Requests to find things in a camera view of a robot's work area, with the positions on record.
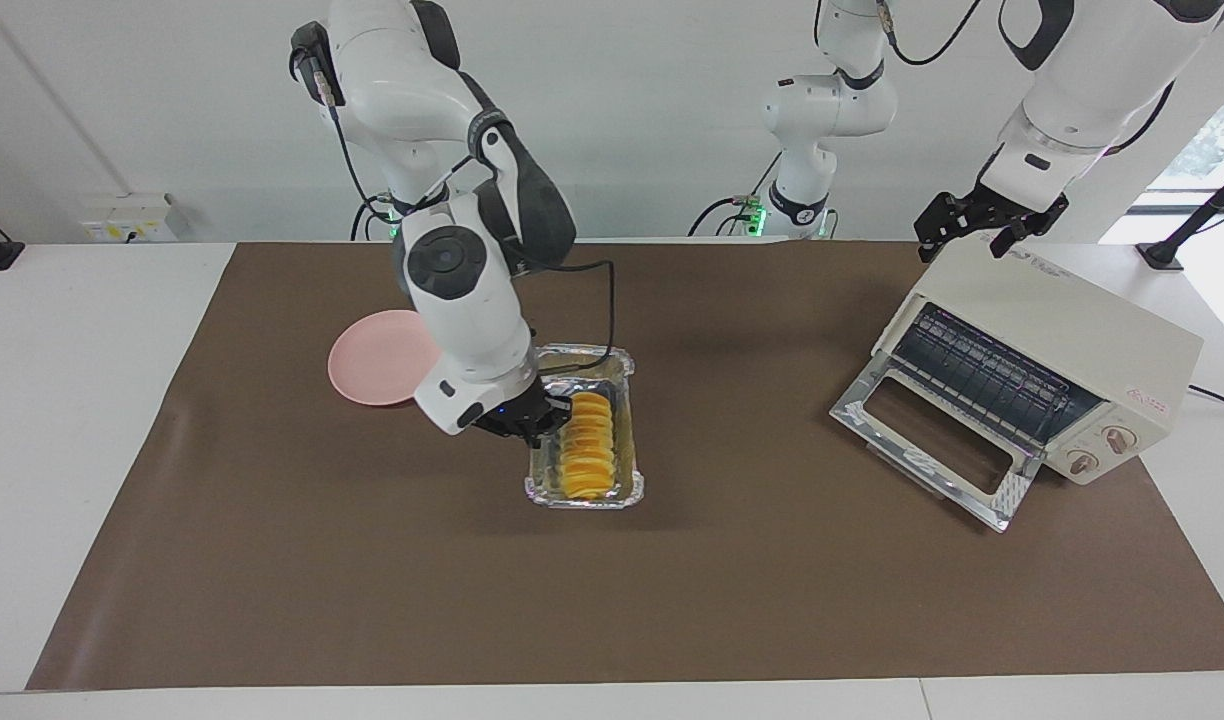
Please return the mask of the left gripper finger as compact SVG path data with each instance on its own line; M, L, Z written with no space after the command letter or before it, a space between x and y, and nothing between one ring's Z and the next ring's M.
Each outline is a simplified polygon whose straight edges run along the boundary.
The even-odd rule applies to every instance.
M923 263L931 263L938 253L953 240L973 231L967 211L969 202L950 192L933 197L917 218L918 255Z
M1013 201L1004 200L1001 204L1001 231L990 242L991 255L996 260L1009 253L1009 250L1031 236L1042 236L1050 231L1064 211L1069 209L1069 197L1059 195L1047 209L1033 211L1016 204Z

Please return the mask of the sliced yellow bread loaf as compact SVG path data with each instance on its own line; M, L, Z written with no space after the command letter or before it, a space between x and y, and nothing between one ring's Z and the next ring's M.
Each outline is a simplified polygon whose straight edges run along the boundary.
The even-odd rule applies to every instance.
M561 429L558 474L568 500L594 501L614 489L614 422L611 400L597 392L570 397L572 415Z

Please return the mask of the aluminium foil tray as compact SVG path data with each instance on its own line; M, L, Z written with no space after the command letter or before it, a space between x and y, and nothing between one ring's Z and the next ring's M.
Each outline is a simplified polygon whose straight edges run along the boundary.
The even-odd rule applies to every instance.
M594 345L545 345L536 351L543 373L543 389L552 396L597 392L611 400L614 422L614 489L594 501L568 500L561 489L558 456L561 430L543 437L531 451L524 489L536 504L548 509L627 509L644 496L644 479L638 468L632 433L630 378L635 362L624 348Z

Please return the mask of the cream toaster oven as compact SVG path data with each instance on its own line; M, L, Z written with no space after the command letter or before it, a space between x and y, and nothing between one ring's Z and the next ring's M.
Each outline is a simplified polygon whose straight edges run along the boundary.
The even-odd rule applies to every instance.
M1104 398L1040 447L1047 465L1080 486L1164 440L1197 369L1201 338L1066 269L1036 246L1016 246L996 260L990 242L983 233L950 242L887 322L873 355L894 359L917 313L935 304ZM1138 447L1115 456L1102 437L1106 427L1132 430ZM1093 478L1069 478L1066 456L1075 449L1100 460Z

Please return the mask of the glass oven door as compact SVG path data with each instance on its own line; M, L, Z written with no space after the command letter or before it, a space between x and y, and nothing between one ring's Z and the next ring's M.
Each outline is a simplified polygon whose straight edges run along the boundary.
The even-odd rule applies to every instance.
M881 364L863 369L830 415L905 478L996 533L1013 524L1040 470L1040 452L1001 437L947 397Z

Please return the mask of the pink round plate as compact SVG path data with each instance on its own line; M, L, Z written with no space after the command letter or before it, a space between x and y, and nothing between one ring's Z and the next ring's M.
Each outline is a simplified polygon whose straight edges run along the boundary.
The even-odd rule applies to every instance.
M384 310L356 320L333 343L329 382L339 396L364 407L414 400L439 359L439 347L412 310Z

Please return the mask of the brown table mat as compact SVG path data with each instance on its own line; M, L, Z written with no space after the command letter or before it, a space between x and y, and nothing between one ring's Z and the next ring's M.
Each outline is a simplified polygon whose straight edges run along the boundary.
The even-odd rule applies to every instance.
M585 247L618 276L647 492L543 509L520 441L343 400L378 246L215 287L31 691L1224 670L1224 602L1141 462L993 533L827 415L922 274L898 242Z

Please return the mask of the window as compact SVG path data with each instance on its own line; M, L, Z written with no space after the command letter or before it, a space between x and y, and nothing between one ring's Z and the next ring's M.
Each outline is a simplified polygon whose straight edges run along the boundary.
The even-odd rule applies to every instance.
M1148 193L1215 191L1224 184L1224 104L1146 187Z

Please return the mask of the white wall socket box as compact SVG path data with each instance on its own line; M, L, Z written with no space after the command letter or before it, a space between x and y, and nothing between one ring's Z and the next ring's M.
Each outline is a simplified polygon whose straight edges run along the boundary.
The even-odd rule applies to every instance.
M166 193L86 195L80 225L94 242L177 242L187 229Z

